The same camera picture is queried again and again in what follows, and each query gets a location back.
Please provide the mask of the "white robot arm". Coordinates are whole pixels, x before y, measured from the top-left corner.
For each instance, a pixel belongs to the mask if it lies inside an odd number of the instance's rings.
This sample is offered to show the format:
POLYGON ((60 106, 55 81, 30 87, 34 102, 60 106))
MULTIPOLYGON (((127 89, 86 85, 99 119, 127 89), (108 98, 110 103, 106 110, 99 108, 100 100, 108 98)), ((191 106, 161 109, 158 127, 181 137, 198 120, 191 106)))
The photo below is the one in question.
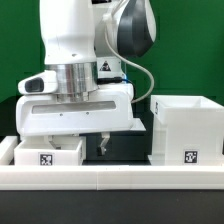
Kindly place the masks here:
POLYGON ((142 56, 156 37, 149 0, 40 0, 45 70, 19 82, 19 147, 73 148, 83 134, 100 133, 104 148, 133 117, 134 88, 119 64, 142 56))

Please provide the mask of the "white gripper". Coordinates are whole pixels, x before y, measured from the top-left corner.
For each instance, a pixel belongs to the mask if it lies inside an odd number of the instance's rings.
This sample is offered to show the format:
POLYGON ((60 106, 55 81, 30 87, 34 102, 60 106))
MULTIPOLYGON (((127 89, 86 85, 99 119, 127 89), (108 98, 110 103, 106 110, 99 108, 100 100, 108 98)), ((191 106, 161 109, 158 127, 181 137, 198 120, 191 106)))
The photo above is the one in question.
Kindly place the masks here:
MULTIPOLYGON (((121 89, 101 88, 81 103, 59 103, 53 94, 28 95, 16 106, 16 127, 21 136, 70 135, 104 132, 98 154, 104 155, 113 131, 127 131, 134 125, 129 94, 121 89)), ((49 144, 56 150, 62 146, 54 136, 49 144)))

